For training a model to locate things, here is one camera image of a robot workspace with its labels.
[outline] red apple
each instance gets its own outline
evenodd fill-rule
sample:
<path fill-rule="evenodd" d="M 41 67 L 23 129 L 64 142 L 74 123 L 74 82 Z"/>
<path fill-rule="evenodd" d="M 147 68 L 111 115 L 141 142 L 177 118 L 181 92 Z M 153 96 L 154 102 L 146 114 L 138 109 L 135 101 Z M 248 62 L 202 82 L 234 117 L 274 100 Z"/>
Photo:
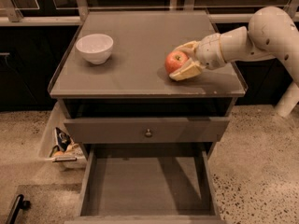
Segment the red apple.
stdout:
<path fill-rule="evenodd" d="M 178 70 L 184 63 L 188 61 L 188 56 L 180 51 L 175 50 L 170 52 L 165 59 L 165 69 L 168 75 Z"/>

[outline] white bowl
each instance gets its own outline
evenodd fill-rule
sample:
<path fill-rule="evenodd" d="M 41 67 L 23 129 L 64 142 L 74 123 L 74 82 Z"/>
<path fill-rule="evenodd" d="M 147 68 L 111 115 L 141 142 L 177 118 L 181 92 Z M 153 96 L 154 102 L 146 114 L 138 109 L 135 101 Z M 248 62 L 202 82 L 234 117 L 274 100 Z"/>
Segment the white bowl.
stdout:
<path fill-rule="evenodd" d="M 104 34 L 86 35 L 77 41 L 76 48 L 86 61 L 100 64 L 111 55 L 113 39 Z"/>

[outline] metal knob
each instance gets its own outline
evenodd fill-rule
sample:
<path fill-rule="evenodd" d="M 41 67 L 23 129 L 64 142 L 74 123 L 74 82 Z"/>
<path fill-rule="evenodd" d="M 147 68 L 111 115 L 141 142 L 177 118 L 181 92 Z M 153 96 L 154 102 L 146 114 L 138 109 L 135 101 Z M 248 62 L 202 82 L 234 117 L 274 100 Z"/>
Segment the metal knob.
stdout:
<path fill-rule="evenodd" d="M 151 132 L 150 129 L 147 129 L 145 136 L 148 137 L 148 138 L 152 137 L 152 132 Z"/>

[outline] white plastic bin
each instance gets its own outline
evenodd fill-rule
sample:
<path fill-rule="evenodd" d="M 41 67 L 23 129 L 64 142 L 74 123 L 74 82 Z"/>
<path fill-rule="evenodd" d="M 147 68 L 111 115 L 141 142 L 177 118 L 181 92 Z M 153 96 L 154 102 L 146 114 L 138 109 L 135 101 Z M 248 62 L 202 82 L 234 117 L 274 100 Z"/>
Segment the white plastic bin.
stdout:
<path fill-rule="evenodd" d="M 87 161 L 84 155 L 62 155 L 53 158 L 50 157 L 50 153 L 56 145 L 54 134 L 55 128 L 58 127 L 67 133 L 64 126 L 64 120 L 64 113 L 59 104 L 56 103 L 50 114 L 46 129 L 42 135 L 38 157 L 45 161 L 53 162 L 61 171 L 66 168 L 85 168 Z"/>

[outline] floor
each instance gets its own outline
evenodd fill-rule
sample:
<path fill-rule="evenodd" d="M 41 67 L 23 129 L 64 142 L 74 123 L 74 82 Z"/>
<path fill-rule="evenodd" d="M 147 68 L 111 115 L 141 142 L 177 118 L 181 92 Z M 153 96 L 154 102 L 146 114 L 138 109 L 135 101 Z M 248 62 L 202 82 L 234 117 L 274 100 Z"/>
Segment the floor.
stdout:
<path fill-rule="evenodd" d="M 16 223 L 64 223 L 77 211 L 84 169 L 38 157 L 49 111 L 0 113 L 0 223 L 22 193 Z M 235 224 L 299 223 L 299 106 L 236 106 L 209 160 L 221 218 Z"/>

